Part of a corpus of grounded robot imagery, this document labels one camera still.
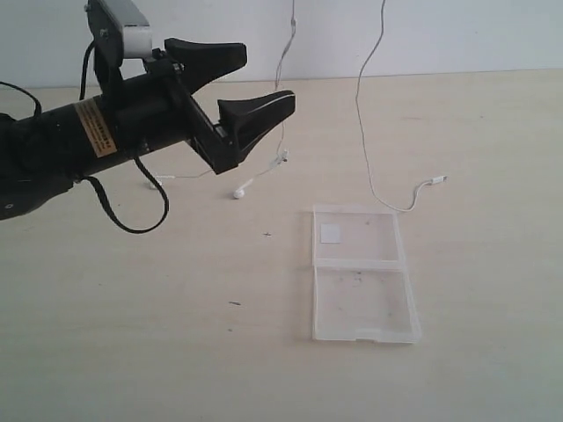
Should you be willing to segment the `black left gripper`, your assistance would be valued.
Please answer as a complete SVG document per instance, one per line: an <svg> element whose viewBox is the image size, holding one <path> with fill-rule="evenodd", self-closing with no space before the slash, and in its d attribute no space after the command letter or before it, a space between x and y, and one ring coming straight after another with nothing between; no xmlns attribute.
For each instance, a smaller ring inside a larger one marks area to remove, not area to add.
<svg viewBox="0 0 563 422"><path fill-rule="evenodd" d="M216 174L244 162L254 147L296 110L290 90L266 96L217 101L214 124L193 95L203 86L246 65L243 43L165 40L144 59L145 74L123 79L100 51L94 71L102 90L95 98L116 150L97 159L95 171L187 142Z"/></svg>

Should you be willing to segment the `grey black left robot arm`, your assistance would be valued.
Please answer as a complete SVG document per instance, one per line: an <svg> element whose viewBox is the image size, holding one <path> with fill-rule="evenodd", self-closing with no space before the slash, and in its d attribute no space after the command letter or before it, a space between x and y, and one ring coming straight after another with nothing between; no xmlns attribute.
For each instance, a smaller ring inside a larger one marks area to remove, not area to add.
<svg viewBox="0 0 563 422"><path fill-rule="evenodd" d="M15 120L1 117L1 216L27 215L75 184L91 183L105 210L109 199L97 174L179 142L215 174L238 167L252 149L296 109L294 92L218 102L213 122L194 99L203 86L243 68L242 43L201 44L168 39L123 79L101 57L101 93Z"/></svg>

